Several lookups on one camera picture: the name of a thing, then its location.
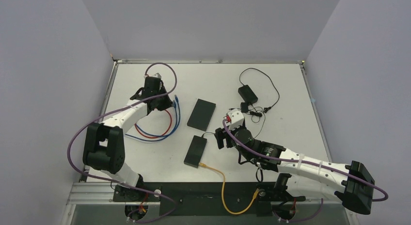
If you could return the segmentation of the black network switch small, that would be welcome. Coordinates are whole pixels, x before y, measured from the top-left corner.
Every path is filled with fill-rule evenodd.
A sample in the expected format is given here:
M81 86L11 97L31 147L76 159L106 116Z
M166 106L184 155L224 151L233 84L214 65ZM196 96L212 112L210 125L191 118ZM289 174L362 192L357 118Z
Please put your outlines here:
M194 135L183 163L185 165L198 168L201 158L203 156L206 144L207 144L206 138Z

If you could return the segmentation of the black power adapter with cord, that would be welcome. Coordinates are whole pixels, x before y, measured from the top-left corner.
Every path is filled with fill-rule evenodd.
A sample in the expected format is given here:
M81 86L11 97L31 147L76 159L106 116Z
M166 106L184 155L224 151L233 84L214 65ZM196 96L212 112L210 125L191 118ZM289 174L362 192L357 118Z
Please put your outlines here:
M254 68L254 67L246 68L245 70L243 70L243 71L240 73L240 75L239 75L239 77L238 77L238 80L239 80L239 82L240 82L240 84L241 84L241 87L238 88L237 92L239 93L240 97L243 99L243 102L247 102L247 103L253 104L253 105L258 102L258 97L257 97L257 95L255 94L255 92L251 89L251 87L250 87L248 84L245 84L245 83L243 83L243 82L241 81L242 75L243 75L246 71L249 71L249 70L254 70L254 71L257 71L257 72L263 74L263 75L264 75L265 77L267 77L268 80L270 81L271 86L273 87L275 93L277 94L277 98L275 99L274 103L273 103L272 105L270 105L270 106L273 108L273 107L279 102L279 100L280 100L280 98L281 98L280 92L278 91L278 89L277 89L277 87L275 86L273 80L271 79L271 77L270 77L268 74L266 74L265 72L261 71L260 69ZM265 117L265 119L264 119L264 118L262 118L262 119L263 119L263 122L262 122L261 128L260 128L259 132L258 132L255 136L253 136L253 137L258 137L258 136L260 135L260 133L261 133L261 131L263 130L263 127L264 127L264 125L265 125L267 116Z

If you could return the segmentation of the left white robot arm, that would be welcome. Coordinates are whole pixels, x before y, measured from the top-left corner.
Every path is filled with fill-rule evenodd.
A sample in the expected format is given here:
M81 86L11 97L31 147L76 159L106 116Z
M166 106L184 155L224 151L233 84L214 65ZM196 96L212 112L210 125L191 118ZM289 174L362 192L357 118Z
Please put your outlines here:
M127 184L119 190L131 200L143 199L146 195L143 177L125 163L124 136L153 110L164 111L172 105L160 74L146 76L144 86L129 99L124 111L87 127L83 163Z

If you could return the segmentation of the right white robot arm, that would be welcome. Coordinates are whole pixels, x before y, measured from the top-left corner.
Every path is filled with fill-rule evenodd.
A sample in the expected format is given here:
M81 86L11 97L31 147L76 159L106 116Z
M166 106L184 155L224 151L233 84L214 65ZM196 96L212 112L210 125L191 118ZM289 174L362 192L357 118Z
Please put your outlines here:
M235 128L218 128L215 138L219 149L234 147L245 163L283 176L273 186L279 199L288 197L318 197L340 202L346 209L362 214L371 213L375 180L365 165L321 161L297 153L281 145L255 139L245 123Z

